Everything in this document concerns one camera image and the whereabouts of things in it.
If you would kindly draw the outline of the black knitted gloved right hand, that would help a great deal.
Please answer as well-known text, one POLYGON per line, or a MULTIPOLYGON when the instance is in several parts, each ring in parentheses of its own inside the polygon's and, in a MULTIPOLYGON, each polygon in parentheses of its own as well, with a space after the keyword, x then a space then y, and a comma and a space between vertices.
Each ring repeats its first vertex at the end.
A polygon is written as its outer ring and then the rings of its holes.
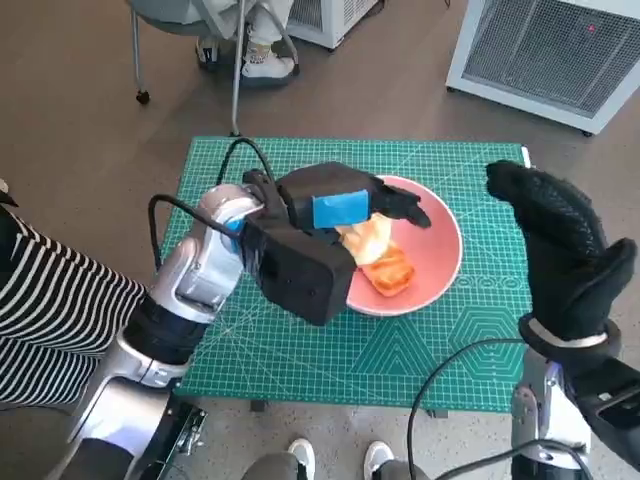
POLYGON ((506 160, 486 174, 488 193, 511 205, 524 236, 533 318, 563 342, 604 334, 634 274, 636 242, 608 242, 591 200, 566 180, 506 160))

